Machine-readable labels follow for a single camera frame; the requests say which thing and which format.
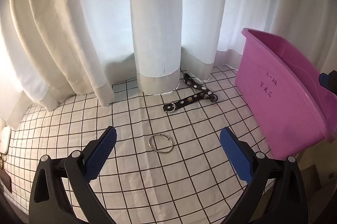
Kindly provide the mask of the pink plastic bin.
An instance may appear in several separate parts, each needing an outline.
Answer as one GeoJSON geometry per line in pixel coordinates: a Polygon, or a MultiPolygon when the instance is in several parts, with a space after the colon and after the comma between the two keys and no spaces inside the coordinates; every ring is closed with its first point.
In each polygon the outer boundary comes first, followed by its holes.
{"type": "Polygon", "coordinates": [[[320,85],[319,71],[289,41],[244,28],[235,84],[271,149],[284,160],[322,140],[336,139],[336,95],[320,85]]]}

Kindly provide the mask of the white device at edge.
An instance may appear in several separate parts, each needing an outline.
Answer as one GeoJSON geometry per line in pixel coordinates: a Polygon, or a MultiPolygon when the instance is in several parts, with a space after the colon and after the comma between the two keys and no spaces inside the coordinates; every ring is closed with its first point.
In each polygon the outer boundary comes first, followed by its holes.
{"type": "Polygon", "coordinates": [[[11,138],[11,127],[6,126],[1,131],[1,137],[0,137],[0,153],[5,155],[8,153],[9,150],[9,144],[10,144],[10,138],[11,138]]]}

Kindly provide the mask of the white grid bedsheet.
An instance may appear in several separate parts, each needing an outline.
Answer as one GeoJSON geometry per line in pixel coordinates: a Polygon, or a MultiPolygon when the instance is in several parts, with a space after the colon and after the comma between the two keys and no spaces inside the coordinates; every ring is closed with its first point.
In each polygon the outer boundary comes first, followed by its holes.
{"type": "Polygon", "coordinates": [[[174,113],[169,103],[194,90],[181,81],[170,93],[145,95],[131,79],[114,85],[115,101],[100,106],[94,94],[73,96],[53,111],[28,107],[11,135],[4,168],[12,189],[5,197],[26,213],[38,161],[68,156],[108,126],[118,139],[90,185],[117,223],[220,223],[243,193],[219,142],[222,128],[255,151],[270,149],[236,84],[236,70],[219,66],[203,84],[218,101],[195,102],[174,113]]]}

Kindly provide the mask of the white curtain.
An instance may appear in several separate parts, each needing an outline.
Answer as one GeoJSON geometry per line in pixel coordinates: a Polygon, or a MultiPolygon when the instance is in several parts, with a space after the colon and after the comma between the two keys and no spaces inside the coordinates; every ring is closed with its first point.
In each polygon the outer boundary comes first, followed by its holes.
{"type": "Polygon", "coordinates": [[[73,95],[106,107],[134,77],[147,94],[175,89],[181,68],[207,80],[215,64],[239,65],[243,28],[336,69],[336,0],[1,0],[1,123],[73,95]]]}

